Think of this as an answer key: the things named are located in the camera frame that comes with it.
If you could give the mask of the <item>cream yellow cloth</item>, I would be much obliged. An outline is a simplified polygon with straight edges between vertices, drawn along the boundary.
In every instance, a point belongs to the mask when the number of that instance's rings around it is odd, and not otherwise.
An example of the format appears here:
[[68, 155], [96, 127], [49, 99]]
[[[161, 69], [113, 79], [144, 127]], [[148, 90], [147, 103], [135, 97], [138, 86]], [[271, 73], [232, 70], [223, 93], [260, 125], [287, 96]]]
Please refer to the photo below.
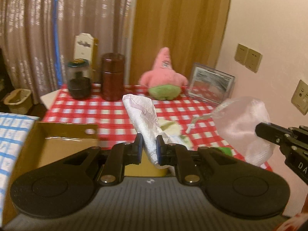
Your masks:
[[163, 137], [167, 143], [178, 143], [186, 146], [188, 150], [193, 148], [193, 143], [189, 136], [182, 134], [182, 127], [178, 122], [158, 118], [158, 123], [161, 130], [168, 135], [168, 137]]

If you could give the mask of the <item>white patterned cloth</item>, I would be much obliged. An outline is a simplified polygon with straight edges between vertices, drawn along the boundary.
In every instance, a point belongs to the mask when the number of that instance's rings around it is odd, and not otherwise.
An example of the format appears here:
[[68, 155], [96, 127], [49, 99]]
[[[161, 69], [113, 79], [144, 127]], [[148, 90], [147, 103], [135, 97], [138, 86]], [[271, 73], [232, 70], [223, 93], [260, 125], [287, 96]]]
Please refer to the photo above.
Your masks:
[[137, 133], [144, 139], [144, 150], [149, 161], [157, 168], [166, 168], [158, 164], [156, 137], [168, 137], [160, 128], [156, 108], [150, 98], [145, 96], [126, 94], [122, 97], [126, 112]]

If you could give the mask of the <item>red checkered tablecloth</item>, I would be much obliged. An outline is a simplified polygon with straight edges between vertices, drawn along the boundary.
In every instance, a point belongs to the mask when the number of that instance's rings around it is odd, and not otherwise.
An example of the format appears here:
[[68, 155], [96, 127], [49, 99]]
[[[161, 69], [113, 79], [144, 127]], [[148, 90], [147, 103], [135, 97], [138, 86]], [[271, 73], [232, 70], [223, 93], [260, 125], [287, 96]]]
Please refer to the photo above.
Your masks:
[[[100, 90], [100, 85], [94, 84], [91, 97], [79, 101], [70, 96], [66, 85], [62, 86], [43, 121], [96, 124], [98, 136], [103, 141], [104, 148], [110, 148], [116, 143], [134, 140], [136, 131], [130, 122], [123, 102], [121, 100], [115, 102], [103, 100]], [[213, 110], [212, 106], [184, 94], [173, 101], [154, 100], [153, 104], [158, 119], [176, 122], [182, 135], [194, 117]], [[231, 145], [218, 135], [212, 119], [198, 121], [187, 137], [190, 139], [193, 150], [201, 146], [231, 148]]]

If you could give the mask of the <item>cardboard box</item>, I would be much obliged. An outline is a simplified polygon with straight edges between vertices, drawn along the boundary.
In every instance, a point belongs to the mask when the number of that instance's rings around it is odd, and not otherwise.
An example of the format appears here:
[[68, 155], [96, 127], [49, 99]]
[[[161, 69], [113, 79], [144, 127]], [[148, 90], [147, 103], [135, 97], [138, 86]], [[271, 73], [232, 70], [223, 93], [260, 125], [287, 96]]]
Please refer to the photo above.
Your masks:
[[15, 164], [11, 166], [12, 172], [3, 197], [1, 227], [17, 216], [9, 190], [18, 176], [91, 146], [100, 146], [106, 150], [113, 144], [133, 141], [136, 130], [131, 124], [127, 126], [128, 129], [117, 129], [118, 134], [112, 135], [110, 129], [100, 129], [97, 124], [36, 121], [19, 149]]

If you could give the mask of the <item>pink star plush toy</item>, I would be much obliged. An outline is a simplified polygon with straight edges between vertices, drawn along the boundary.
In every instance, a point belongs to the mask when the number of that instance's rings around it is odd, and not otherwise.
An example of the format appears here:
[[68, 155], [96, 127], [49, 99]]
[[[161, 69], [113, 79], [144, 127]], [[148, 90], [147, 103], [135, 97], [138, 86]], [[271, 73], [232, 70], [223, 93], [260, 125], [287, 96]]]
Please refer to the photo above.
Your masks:
[[139, 84], [147, 88], [149, 95], [156, 100], [173, 100], [188, 85], [188, 79], [172, 68], [170, 50], [161, 48], [150, 71], [142, 74]]

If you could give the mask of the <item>brown cylindrical canister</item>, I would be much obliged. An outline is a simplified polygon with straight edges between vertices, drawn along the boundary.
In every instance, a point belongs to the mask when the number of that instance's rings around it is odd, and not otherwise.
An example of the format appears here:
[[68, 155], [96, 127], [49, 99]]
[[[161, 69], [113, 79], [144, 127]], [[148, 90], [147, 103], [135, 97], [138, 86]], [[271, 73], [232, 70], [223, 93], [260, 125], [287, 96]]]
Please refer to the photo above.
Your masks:
[[125, 56], [106, 53], [101, 57], [101, 94], [106, 101], [118, 101], [124, 93]]

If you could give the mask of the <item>glass jar dark contents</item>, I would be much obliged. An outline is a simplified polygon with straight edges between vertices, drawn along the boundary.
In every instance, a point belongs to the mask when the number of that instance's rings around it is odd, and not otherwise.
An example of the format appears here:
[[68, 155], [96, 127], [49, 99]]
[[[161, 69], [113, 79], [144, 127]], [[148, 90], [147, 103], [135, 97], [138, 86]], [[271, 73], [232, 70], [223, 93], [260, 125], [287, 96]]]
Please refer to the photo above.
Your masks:
[[73, 99], [83, 100], [91, 95], [90, 72], [90, 65], [86, 59], [73, 59], [67, 63], [67, 86]]

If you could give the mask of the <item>blue checkered cloth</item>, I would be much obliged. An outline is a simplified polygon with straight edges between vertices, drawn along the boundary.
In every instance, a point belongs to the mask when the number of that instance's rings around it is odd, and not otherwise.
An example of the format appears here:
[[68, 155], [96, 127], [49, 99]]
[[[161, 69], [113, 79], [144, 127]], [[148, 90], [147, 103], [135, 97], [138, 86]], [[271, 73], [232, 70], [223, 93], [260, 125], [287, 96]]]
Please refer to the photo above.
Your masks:
[[1, 224], [10, 176], [25, 139], [38, 119], [36, 116], [1, 112]]

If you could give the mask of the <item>beige waste basket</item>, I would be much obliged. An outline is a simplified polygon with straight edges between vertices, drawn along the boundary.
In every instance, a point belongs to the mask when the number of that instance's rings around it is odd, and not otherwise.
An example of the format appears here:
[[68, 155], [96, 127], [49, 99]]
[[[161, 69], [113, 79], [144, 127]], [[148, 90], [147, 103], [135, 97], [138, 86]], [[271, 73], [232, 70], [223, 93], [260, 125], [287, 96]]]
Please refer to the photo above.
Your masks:
[[4, 99], [11, 113], [26, 115], [32, 107], [32, 92], [28, 89], [15, 89]]

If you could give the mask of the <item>white wooden holder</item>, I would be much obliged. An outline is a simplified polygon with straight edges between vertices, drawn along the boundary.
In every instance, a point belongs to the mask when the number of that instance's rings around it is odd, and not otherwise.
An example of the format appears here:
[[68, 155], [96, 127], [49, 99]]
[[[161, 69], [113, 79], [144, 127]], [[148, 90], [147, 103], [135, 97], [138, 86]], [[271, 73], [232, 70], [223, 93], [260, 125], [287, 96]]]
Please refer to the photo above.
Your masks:
[[88, 60], [92, 81], [95, 81], [97, 71], [98, 44], [99, 40], [89, 33], [80, 33], [75, 36], [73, 57], [74, 59]]

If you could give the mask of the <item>brown curtain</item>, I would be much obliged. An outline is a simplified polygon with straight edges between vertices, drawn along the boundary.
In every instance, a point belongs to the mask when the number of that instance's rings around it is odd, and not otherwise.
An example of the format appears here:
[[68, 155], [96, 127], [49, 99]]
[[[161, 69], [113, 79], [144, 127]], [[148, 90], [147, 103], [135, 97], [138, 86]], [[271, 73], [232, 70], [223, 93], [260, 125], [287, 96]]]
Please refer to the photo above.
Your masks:
[[231, 0], [137, 0], [129, 84], [168, 47], [173, 69], [190, 77], [193, 64], [216, 67]]

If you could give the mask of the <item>grey sheer curtain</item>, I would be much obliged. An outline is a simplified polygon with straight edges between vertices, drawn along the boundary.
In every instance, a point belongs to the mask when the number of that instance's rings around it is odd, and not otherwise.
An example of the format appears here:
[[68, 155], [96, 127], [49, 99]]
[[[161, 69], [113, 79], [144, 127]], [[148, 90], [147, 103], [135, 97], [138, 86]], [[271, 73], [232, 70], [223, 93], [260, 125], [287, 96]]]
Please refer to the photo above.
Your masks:
[[136, 0], [1, 0], [1, 50], [15, 88], [34, 103], [66, 83], [75, 36], [98, 40], [97, 55], [121, 53], [130, 71]]

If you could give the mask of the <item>single wall outlet plate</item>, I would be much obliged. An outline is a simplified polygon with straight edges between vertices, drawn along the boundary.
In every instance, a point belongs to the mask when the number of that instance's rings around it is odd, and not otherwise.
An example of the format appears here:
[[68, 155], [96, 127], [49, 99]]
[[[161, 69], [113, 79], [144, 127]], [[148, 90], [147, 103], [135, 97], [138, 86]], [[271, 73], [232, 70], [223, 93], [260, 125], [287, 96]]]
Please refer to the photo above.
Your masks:
[[308, 86], [303, 80], [299, 80], [299, 83], [295, 89], [295, 92], [291, 98], [291, 103], [303, 114], [307, 114], [308, 110]]

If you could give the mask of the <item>double wall socket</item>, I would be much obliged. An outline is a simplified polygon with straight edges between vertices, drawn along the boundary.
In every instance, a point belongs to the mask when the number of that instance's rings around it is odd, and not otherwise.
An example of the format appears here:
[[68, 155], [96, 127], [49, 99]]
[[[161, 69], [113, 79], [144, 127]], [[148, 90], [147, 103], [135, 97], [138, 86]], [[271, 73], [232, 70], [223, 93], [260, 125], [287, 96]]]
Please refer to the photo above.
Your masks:
[[250, 71], [257, 73], [262, 57], [261, 53], [243, 46], [242, 44], [238, 44], [234, 59]]

